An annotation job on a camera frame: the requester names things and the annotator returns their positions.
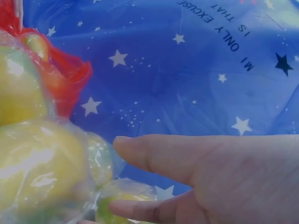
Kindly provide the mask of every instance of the clear plastic bag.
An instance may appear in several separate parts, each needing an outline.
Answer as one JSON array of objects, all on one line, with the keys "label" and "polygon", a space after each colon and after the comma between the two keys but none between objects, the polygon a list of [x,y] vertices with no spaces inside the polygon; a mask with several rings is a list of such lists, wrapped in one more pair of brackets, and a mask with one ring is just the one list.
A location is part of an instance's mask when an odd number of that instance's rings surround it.
[{"label": "clear plastic bag", "polygon": [[113,146],[102,137],[87,133],[89,164],[91,174],[99,190],[122,172],[125,161],[115,152]]},{"label": "clear plastic bag", "polygon": [[94,204],[86,135],[76,126],[3,126],[0,142],[1,224],[75,224]]},{"label": "clear plastic bag", "polygon": [[52,117],[53,99],[23,45],[0,30],[0,126]]},{"label": "clear plastic bag", "polygon": [[40,77],[55,100],[57,114],[69,118],[79,95],[92,75],[90,62],[66,54],[33,28],[20,30],[20,18],[15,16],[11,0],[0,0],[0,29],[15,39],[11,48],[20,47],[35,64]]},{"label": "clear plastic bag", "polygon": [[95,220],[99,224],[132,224],[145,223],[113,215],[108,205],[113,200],[154,201],[157,193],[154,187],[128,178],[113,180],[101,191]]}]

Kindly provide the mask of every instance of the hand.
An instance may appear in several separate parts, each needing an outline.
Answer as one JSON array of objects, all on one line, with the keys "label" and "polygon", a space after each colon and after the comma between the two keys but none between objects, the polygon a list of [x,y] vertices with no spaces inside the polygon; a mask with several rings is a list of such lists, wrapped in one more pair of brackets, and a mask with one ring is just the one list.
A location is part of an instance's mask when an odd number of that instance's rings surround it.
[{"label": "hand", "polygon": [[118,137],[114,147],[129,164],[192,187],[165,201],[114,201],[118,216],[161,224],[299,221],[299,135],[155,134]]},{"label": "hand", "polygon": [[14,13],[20,21],[20,30],[23,28],[23,18],[24,18],[24,11],[23,11],[23,0],[13,0],[13,7]]}]

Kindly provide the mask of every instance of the green fruit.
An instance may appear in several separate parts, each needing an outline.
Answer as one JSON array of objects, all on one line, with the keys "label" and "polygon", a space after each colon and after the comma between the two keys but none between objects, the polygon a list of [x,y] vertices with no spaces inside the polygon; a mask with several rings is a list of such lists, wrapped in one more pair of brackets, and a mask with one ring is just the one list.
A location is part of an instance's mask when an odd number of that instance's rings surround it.
[{"label": "green fruit", "polygon": [[109,196],[106,198],[99,199],[98,202],[98,209],[95,216],[95,221],[99,224],[129,224],[132,223],[130,220],[116,216],[112,214],[108,208],[110,202],[114,200],[132,200],[132,201],[150,201],[151,198],[148,196],[134,196],[127,193],[120,193],[115,196]]}]

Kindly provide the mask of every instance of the red plastic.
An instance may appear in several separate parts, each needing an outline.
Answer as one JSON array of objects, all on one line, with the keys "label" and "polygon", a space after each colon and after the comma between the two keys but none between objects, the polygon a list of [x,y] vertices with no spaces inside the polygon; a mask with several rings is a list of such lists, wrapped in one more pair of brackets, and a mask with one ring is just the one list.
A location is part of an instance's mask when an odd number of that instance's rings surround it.
[{"label": "red plastic", "polygon": [[80,92],[93,73],[91,63],[56,49],[45,35],[35,29],[23,28],[20,31],[19,19],[14,14],[11,0],[0,0],[0,29],[18,39],[24,35],[35,34],[46,41],[50,62],[45,62],[30,49],[27,49],[28,54],[37,65],[43,82],[55,100],[58,115],[69,118]]}]

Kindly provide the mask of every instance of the umbrella canopy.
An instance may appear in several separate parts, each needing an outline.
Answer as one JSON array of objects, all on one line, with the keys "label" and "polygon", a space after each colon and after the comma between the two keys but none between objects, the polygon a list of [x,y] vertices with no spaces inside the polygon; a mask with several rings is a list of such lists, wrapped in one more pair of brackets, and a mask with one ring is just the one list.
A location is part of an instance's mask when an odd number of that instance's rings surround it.
[{"label": "umbrella canopy", "polygon": [[[71,120],[117,135],[295,134],[297,0],[24,0],[25,26],[91,61]],[[160,198],[188,187],[127,166]]]}]

